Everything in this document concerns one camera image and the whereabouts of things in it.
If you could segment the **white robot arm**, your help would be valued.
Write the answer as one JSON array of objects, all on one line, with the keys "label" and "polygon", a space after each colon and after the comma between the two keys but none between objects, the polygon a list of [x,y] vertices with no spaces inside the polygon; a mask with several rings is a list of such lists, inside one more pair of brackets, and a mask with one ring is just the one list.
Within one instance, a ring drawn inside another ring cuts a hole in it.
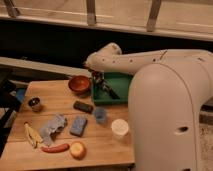
[{"label": "white robot arm", "polygon": [[202,171],[199,114],[213,98],[213,53],[165,49],[123,54],[110,43],[86,66],[131,74],[128,93],[137,171]]}]

